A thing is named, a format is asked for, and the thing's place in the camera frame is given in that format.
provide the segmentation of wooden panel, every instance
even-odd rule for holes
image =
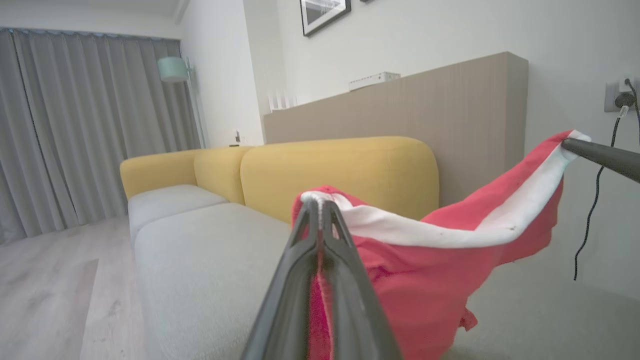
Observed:
[[[266,143],[416,138],[436,156],[441,205],[452,204],[522,159],[528,71],[500,53],[277,111],[264,117]]]

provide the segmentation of sofa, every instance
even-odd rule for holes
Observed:
[[[202,149],[124,161],[151,359],[238,359],[291,230],[330,184],[420,219],[438,207],[431,149],[388,136]]]
[[[300,192],[330,184],[414,219],[438,207],[433,153],[402,137],[182,151],[120,171],[152,360],[239,359]],[[496,268],[467,303],[479,324],[443,358],[637,359],[640,302],[563,280],[552,251]]]

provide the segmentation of picture frame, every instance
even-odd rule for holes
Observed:
[[[351,11],[351,0],[300,0],[302,33],[310,37]]]

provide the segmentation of white wall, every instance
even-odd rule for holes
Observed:
[[[0,28],[87,31],[180,38],[180,28],[171,18],[46,3],[0,2]]]
[[[300,102],[346,92],[349,79],[379,71],[410,75],[511,51],[531,62],[527,151],[545,138],[579,129],[609,143],[604,85],[640,77],[637,0],[373,0],[312,38],[301,32],[298,1],[278,0],[289,90]],[[618,146],[640,152],[638,121],[620,126]],[[567,171],[554,242],[522,261],[572,279],[598,167],[577,160]],[[640,299],[640,185],[606,172],[579,279]]]
[[[243,0],[260,115],[271,113],[269,96],[286,94],[278,0]]]
[[[180,24],[182,55],[196,68],[209,147],[264,144],[241,0],[191,0]]]

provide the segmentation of yellow cushion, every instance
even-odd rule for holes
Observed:
[[[120,164],[127,199],[150,190],[174,185],[196,185],[193,159],[203,150],[187,150],[140,156]]]
[[[200,152],[194,162],[198,186],[224,196],[230,202],[244,204],[240,162],[250,149],[251,147],[221,147]]]
[[[438,208],[431,149],[400,136],[255,147],[244,155],[240,175],[247,206],[289,223],[296,196],[322,185],[414,219]]]

